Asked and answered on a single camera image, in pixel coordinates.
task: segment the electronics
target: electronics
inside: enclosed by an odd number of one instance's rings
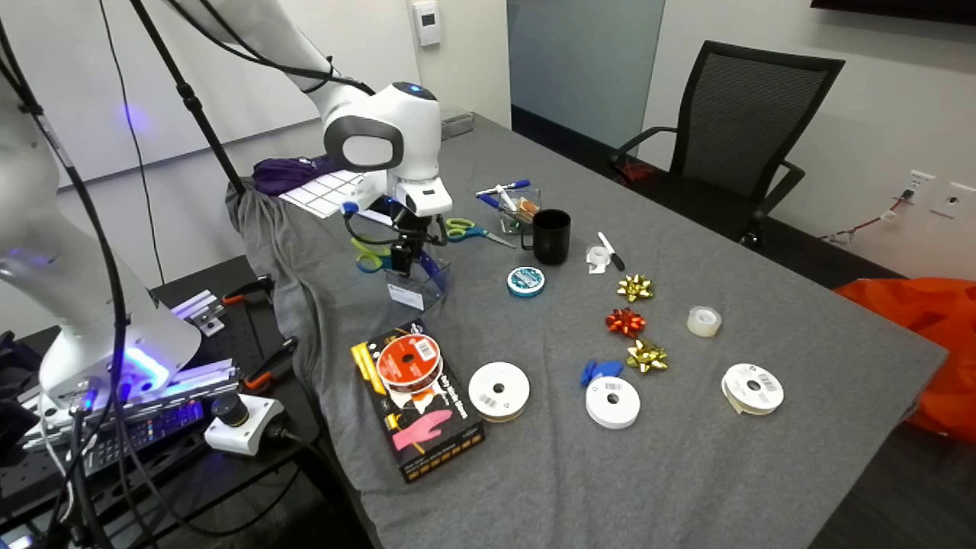
[[[422,50],[438,46],[438,10],[436,10],[436,0],[411,0],[411,7],[414,7],[414,24],[418,24]]]
[[[240,402],[245,402],[245,413],[231,418],[229,414],[214,418],[214,423],[204,430],[204,441],[217,451],[255,458],[273,418],[278,418],[283,406],[278,400],[250,396],[250,394],[240,394]]]
[[[219,396],[239,388],[239,368],[231,360],[204,362],[196,368],[183,368],[165,390],[154,388],[130,388],[126,402],[126,421],[140,421],[149,414],[160,414],[163,410],[183,406],[189,400],[207,400]],[[43,400],[40,390],[21,394],[21,406],[33,413],[38,418],[47,418],[48,441],[58,445],[72,430],[72,414],[68,410],[58,410],[54,402]],[[43,432],[40,426],[31,426],[21,441],[24,449],[40,449]]]
[[[185,402],[177,410],[165,410],[155,418],[126,423],[127,449],[130,451],[160,449],[177,437],[185,437],[204,418],[207,418],[204,402]],[[86,456],[86,477],[97,477],[117,465],[120,465],[120,441],[117,441],[117,430],[109,426],[97,437],[97,445]]]

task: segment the black office chair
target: black office chair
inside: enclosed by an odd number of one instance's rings
[[[677,129],[647,129],[611,155],[611,167],[640,197],[748,246],[762,245],[762,221],[805,178],[788,153],[815,118],[846,62],[706,42],[682,90]],[[634,181],[633,150],[677,131],[672,171]]]

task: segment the gray table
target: gray table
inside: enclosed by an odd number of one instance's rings
[[[523,249],[469,241],[438,249],[454,278],[428,316],[467,381],[487,360],[520,362],[535,396],[516,423],[459,465],[403,486],[348,348],[400,321],[386,281],[350,264],[340,221],[248,193],[239,225],[260,276],[278,278],[282,331],[303,342],[337,456],[380,546],[807,546],[944,360],[944,351],[857,304],[706,233],[490,121],[442,150],[454,214],[486,221],[475,188],[531,178],[575,214],[570,261],[537,300],[511,300]],[[640,380],[645,414],[611,432],[583,410],[581,368],[625,356],[605,319],[625,304],[620,276],[585,276],[608,233],[658,295],[639,304],[672,373]],[[726,328],[682,321],[715,304]],[[733,362],[762,362],[788,388],[771,418],[740,418],[720,394]]]

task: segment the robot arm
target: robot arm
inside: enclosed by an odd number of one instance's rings
[[[94,237],[58,212],[54,160],[10,78],[0,78],[0,281],[54,316],[62,333],[43,356],[40,388],[72,410],[83,394],[109,388],[112,300]],[[126,266],[120,278],[130,321],[123,377],[165,388],[201,335],[160,309]]]
[[[438,104],[424,87],[396,82],[379,94],[332,81],[332,64],[286,20],[278,0],[172,0],[201,34],[282,69],[323,121],[327,155],[350,171],[392,171],[388,197],[414,217],[453,212],[438,181]]]

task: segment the white wall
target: white wall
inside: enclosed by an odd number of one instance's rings
[[[511,124],[508,3],[442,0],[442,24],[442,46],[418,56],[422,81],[438,94],[447,106],[467,106],[499,124]],[[229,146],[229,153],[248,174],[253,163],[269,155],[321,153],[321,131],[318,124],[298,124],[234,144]],[[155,286],[160,278],[149,254],[137,174],[97,181],[90,188],[117,254],[149,286]],[[225,178],[214,155],[198,153],[177,163],[154,165],[149,188],[169,278],[183,278],[240,254],[240,241],[223,212]],[[62,193],[62,207],[70,221],[77,221],[77,225],[90,233],[72,193]],[[21,293],[0,285],[0,331],[27,335],[43,328],[51,328],[51,319]]]
[[[422,81],[447,110],[512,124],[508,0],[438,0],[442,46],[422,53]]]
[[[207,118],[223,141],[318,118],[313,104],[278,71],[240,64],[229,53],[214,50],[163,0],[144,7],[196,94],[219,99],[207,100]],[[337,56],[340,71],[358,75],[370,87],[418,81],[414,32],[403,24],[411,13],[406,0],[282,0],[282,7],[313,50]],[[47,115],[72,153],[80,174],[97,181],[137,167],[102,10],[63,0],[0,0],[0,16],[24,78],[40,104],[47,104]],[[134,7],[127,0],[107,0],[107,20],[144,160],[165,163],[201,153],[207,141],[175,92]]]
[[[516,0],[512,104],[621,144],[640,131],[664,0]]]
[[[805,182],[777,217],[811,233],[882,214],[920,167],[976,182],[976,28],[820,13],[807,0],[672,0],[654,69],[647,124],[673,124],[679,90],[701,39],[846,57],[837,90],[792,150]],[[976,197],[957,221],[920,197],[901,221],[849,246],[895,272],[976,278]]]

